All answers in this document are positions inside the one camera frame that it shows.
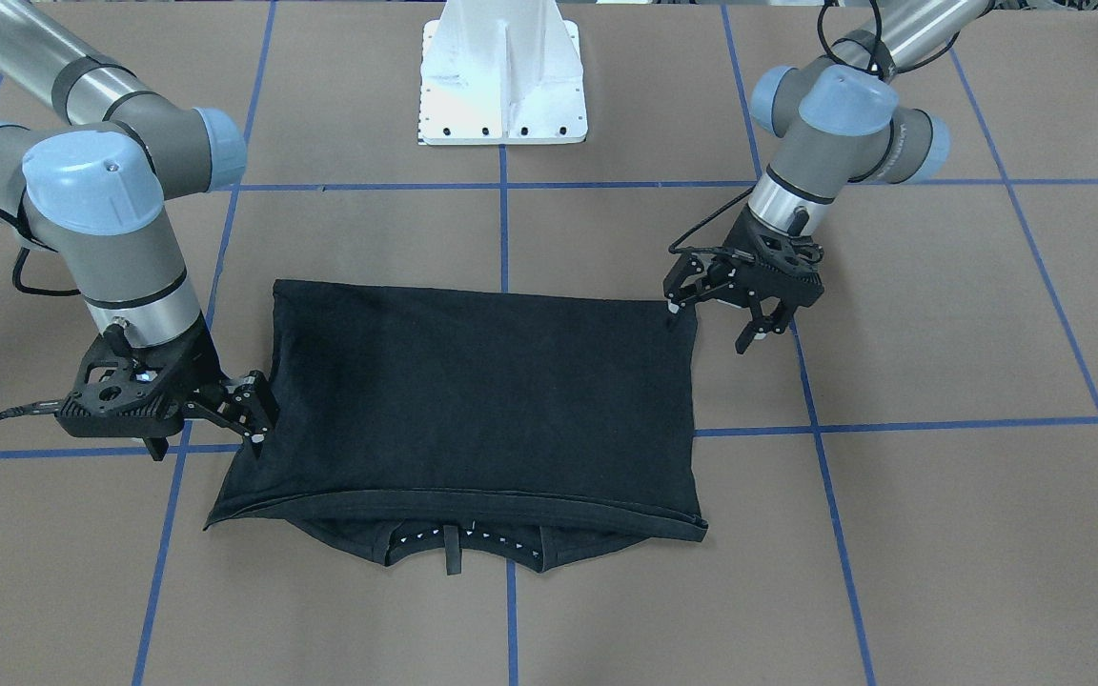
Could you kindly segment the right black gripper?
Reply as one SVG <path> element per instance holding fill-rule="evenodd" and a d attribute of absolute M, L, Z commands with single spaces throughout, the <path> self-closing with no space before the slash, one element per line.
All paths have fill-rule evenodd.
<path fill-rule="evenodd" d="M 189 418 L 239 434 L 245 449 L 261 449 L 278 420 L 269 378 L 262 371 L 226 378 L 204 318 L 169 342 L 149 348 L 132 346 L 127 329 L 111 324 L 96 336 L 82 364 L 87 411 L 134 411 L 157 398 L 179 401 L 190 394 Z M 147 435 L 143 445 L 156 463 L 163 463 L 171 448 L 165 435 Z"/>

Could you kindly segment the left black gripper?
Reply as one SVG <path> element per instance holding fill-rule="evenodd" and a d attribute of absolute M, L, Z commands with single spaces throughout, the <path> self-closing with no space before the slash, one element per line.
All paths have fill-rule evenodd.
<path fill-rule="evenodd" d="M 677 261 L 663 279 L 670 315 L 680 315 L 702 301 L 712 300 L 736 308 L 736 301 L 731 300 L 735 252 L 757 257 L 759 265 L 799 282 L 813 282 L 811 237 L 792 237 L 772 230 L 748 205 L 743 205 L 728 232 L 726 248 L 729 251 L 679 252 Z M 770 313 L 763 310 L 761 300 L 754 299 L 750 301 L 749 312 L 750 320 L 735 342 L 737 355 L 746 355 L 751 344 L 766 339 L 769 334 L 784 333 L 793 320 L 793 305 L 781 299 Z"/>

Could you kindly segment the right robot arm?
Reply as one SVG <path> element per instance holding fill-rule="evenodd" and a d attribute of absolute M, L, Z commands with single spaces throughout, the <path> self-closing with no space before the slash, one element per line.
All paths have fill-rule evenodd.
<path fill-rule="evenodd" d="M 165 209 L 240 181 L 240 128 L 217 109 L 173 105 L 27 1 L 0 1 L 0 72 L 64 121 L 0 121 L 13 286 L 29 254 L 60 255 L 97 329 L 69 393 L 0 411 L 0 421 L 53 415 L 66 434 L 141 440 L 160 461 L 171 435 L 201 418 L 259 456 L 279 416 L 269 379 L 223 373 Z"/>

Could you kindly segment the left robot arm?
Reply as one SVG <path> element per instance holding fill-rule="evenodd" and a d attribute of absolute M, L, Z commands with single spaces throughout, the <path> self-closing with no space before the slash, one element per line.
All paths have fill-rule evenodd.
<path fill-rule="evenodd" d="M 870 21 L 829 42 L 805 67 L 778 66 L 759 79 L 751 117 L 780 139 L 757 183 L 735 199 L 732 229 L 716 247 L 671 244 L 663 281 L 668 317 L 702 301 L 748 310 L 736 349 L 788 329 L 824 295 L 824 247 L 814 234 L 849 184 L 926 181 L 946 161 L 951 140 L 935 114 L 901 106 L 893 79 L 950 50 L 960 30 L 993 10 L 990 1 L 871 3 Z"/>

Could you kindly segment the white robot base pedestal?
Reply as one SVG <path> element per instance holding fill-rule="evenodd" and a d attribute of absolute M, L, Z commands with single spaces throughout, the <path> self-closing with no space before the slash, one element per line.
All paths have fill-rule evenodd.
<path fill-rule="evenodd" d="M 422 145 L 587 139 L 580 29 L 554 1 L 448 1 L 422 30 Z"/>

